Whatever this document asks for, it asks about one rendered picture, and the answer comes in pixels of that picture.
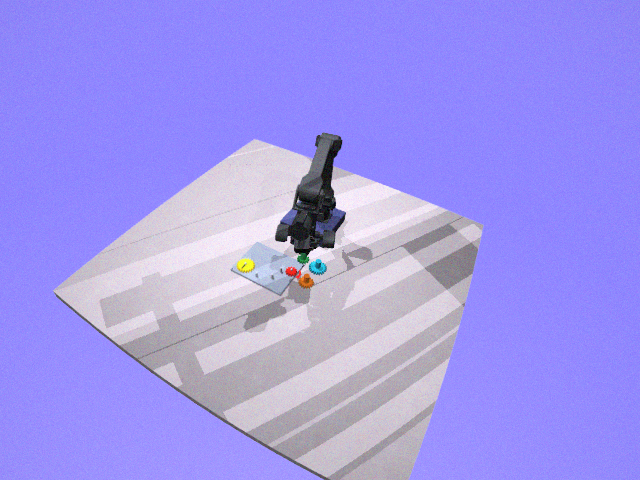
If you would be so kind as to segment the orange gear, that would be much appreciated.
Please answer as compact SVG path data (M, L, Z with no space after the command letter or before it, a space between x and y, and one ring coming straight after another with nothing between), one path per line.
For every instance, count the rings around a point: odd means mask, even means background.
M304 289L305 288L306 289L307 288L310 289L310 287L312 287L314 285L313 283L314 283L314 281L313 281L313 279L311 279L309 274L305 274L304 277L300 278L300 280L298 282L299 286L301 286L301 288L304 287Z

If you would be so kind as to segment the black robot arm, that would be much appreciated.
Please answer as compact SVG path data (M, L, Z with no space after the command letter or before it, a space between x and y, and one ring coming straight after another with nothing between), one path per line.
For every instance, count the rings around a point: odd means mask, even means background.
M316 220L327 224L332 216L330 210L336 208L331 181L334 158L342 149L341 137L322 132L316 136L315 146L317 149L310 170L297 185L292 206L297 210L289 229L295 253L307 254L316 249L317 239L312 236L312 226ZM298 196L301 203L297 203Z

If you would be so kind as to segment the teal gear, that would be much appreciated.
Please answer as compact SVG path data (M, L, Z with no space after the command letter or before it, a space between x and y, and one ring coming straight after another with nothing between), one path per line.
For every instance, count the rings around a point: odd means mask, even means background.
M317 259L316 262L313 261L309 264L309 269L311 271L311 273L313 274L318 274L318 275L322 275L322 273L324 274L324 272L326 272L327 268L326 268L326 264L322 263L322 261L320 259Z

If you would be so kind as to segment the yellow gear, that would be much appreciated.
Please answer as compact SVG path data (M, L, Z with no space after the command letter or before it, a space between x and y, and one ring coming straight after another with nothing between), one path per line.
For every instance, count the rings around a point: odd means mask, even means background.
M247 263L247 265L244 265L244 263L245 263L245 262ZM253 261L251 261L251 259L250 259L250 260L249 260L249 259L246 259L246 258L245 258L245 260L244 260L244 259L242 259L242 260L240 260L240 262L238 261L238 263L237 263L237 264L238 264L238 265L237 265L237 268L240 270L240 272L241 272L241 271L242 271L242 272L244 272L244 271L245 271L245 273L246 273L246 272L248 272L248 273L249 273L249 271L250 271L250 272L252 272L252 271L255 269L255 263L254 263ZM252 271L251 271L251 270L252 270Z

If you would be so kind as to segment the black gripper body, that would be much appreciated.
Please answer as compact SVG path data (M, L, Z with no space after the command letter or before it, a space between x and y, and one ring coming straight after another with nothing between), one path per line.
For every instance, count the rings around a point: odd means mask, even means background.
M293 237L289 233L290 225L278 224L275 240L278 242L286 242L287 237L290 236L291 242L294 242ZM316 222L313 224L311 232L314 239L317 239L317 244L319 244L320 240L322 240L322 246L324 248L334 248L335 245L335 232L330 230L324 230L323 234L320 234L319 231L315 231Z

